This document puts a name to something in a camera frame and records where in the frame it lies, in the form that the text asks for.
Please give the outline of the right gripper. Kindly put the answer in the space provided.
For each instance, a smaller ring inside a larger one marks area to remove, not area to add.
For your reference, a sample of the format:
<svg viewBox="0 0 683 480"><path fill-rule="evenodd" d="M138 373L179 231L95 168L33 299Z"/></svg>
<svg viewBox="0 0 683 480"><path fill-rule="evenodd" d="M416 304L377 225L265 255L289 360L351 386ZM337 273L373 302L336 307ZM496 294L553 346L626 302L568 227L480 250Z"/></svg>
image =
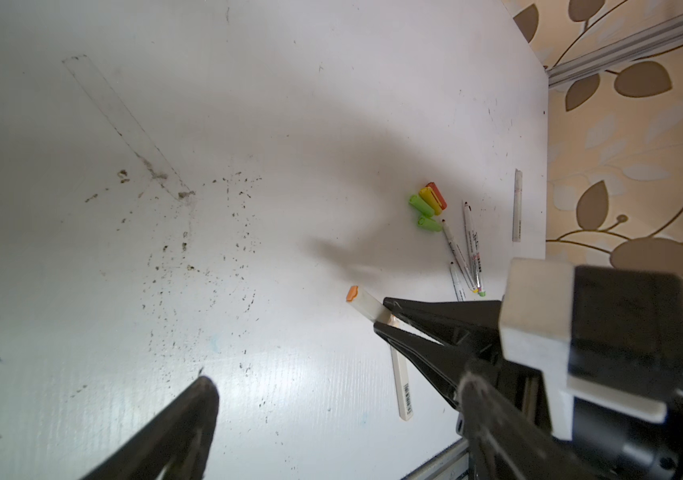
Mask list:
<svg viewBox="0 0 683 480"><path fill-rule="evenodd" d="M468 371L481 375L495 388L497 364L471 354ZM661 425L579 400L575 402L573 427L572 440L557 441L535 425L559 448L575 455L591 471L591 479L683 479L683 389L675 396L671 413ZM497 479L517 479L501 459L497 460L497 472Z"/></svg>

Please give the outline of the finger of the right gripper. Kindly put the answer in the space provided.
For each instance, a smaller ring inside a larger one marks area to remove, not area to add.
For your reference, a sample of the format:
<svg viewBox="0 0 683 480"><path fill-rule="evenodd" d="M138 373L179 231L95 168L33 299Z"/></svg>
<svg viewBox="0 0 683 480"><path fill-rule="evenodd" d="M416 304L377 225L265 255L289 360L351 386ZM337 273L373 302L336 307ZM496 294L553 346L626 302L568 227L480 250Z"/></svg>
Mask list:
<svg viewBox="0 0 683 480"><path fill-rule="evenodd" d="M383 300L383 306L397 319L429 336L497 335L502 305L499 300L423 302L393 297Z"/></svg>
<svg viewBox="0 0 683 480"><path fill-rule="evenodd" d="M373 326L373 331L405 356L451 408L459 407L457 390L471 360L469 352L435 343L381 322Z"/></svg>

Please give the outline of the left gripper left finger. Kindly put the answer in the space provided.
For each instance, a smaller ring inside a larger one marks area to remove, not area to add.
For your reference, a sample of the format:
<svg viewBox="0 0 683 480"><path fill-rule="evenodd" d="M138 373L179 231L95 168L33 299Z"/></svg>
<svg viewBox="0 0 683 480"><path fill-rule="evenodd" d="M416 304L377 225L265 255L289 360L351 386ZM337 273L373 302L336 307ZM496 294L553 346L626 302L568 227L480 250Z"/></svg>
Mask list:
<svg viewBox="0 0 683 480"><path fill-rule="evenodd" d="M220 396L207 376L193 381L88 479L202 479L214 440Z"/></svg>

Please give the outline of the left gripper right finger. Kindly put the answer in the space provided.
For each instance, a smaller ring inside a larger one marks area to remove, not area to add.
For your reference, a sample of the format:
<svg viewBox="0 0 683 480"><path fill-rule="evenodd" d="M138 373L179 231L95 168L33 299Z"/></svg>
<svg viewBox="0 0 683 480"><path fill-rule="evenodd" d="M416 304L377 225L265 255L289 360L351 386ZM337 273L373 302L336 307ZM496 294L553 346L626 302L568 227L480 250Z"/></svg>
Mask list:
<svg viewBox="0 0 683 480"><path fill-rule="evenodd" d="M461 435L469 440L475 479L497 479L498 459L517 479L593 478L575 455L529 423L481 375L465 372L457 398L463 415Z"/></svg>

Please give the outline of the white marker orange tip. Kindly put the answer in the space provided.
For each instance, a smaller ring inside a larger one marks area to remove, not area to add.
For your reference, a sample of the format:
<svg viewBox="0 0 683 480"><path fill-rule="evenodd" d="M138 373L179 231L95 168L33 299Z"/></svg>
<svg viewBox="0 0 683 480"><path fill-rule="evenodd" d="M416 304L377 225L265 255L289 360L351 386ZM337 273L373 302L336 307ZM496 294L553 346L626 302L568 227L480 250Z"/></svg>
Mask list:
<svg viewBox="0 0 683 480"><path fill-rule="evenodd" d="M399 417L403 421L409 421L413 418L413 405L411 405L411 390L409 390L407 358L403 357L393 346L391 346L391 363L393 363L393 379L395 379Z"/></svg>

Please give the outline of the white marker cap orange end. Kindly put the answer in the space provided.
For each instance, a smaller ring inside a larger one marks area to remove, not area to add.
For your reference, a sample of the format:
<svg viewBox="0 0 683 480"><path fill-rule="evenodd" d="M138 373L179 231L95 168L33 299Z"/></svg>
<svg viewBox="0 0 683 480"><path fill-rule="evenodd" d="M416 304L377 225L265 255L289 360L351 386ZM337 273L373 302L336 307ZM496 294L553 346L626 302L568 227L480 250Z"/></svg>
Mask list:
<svg viewBox="0 0 683 480"><path fill-rule="evenodd" d="M357 312L371 322L385 324L391 322L391 311L359 285L353 285L349 288L345 300L347 300L347 305L355 308Z"/></svg>

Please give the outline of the white marker pink tip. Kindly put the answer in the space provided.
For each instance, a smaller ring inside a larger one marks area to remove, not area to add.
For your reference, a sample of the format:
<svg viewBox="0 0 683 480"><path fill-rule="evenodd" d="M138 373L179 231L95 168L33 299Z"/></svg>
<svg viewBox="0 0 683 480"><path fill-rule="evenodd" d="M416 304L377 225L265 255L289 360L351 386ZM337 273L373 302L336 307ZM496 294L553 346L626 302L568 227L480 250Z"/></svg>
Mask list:
<svg viewBox="0 0 683 480"><path fill-rule="evenodd" d="M515 170L515 190L513 190L513 242L521 242L523 228L523 172Z"/></svg>

